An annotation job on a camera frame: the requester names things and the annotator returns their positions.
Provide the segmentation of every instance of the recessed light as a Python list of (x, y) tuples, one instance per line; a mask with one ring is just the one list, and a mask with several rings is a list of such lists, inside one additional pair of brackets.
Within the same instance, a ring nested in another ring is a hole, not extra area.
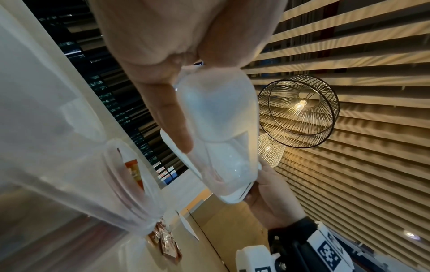
[(421, 239), (418, 235), (413, 234), (412, 232), (407, 231), (407, 230), (404, 230), (403, 234), (406, 235), (407, 237), (411, 238), (411, 239), (414, 239), (414, 240), (420, 240)]

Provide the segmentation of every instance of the wire lamp shade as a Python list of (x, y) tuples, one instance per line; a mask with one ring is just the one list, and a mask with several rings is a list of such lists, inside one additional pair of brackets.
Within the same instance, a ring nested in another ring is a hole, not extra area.
[(260, 125), (277, 142), (309, 148), (328, 139), (339, 116), (339, 99), (324, 81), (296, 75), (270, 83), (258, 95)]
[(272, 139), (267, 133), (258, 137), (258, 154), (270, 165), (278, 166), (286, 146)]

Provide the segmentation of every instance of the hand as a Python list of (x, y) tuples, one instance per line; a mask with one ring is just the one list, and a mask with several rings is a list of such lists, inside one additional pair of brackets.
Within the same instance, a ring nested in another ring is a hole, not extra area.
[(257, 220), (266, 229), (277, 229), (306, 217), (288, 183), (265, 160), (260, 158), (260, 163), (257, 182), (245, 197)]
[(184, 153), (192, 140), (175, 82), (183, 65), (242, 67), (263, 49), (287, 0), (90, 0), (106, 45), (158, 125)]

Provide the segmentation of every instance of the wooden slat ceiling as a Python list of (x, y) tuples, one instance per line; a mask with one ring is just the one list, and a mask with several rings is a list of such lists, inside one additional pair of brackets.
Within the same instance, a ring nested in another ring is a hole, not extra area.
[[(430, 0), (352, 10), (347, 2), (295, 1), (302, 4), (284, 12), (266, 50), (243, 70), (257, 93), (294, 74), (331, 85), (340, 100), (333, 134), (318, 147), (287, 148), (275, 169), (311, 218), (430, 270)], [(327, 5), (338, 5), (337, 14), (324, 18)]]

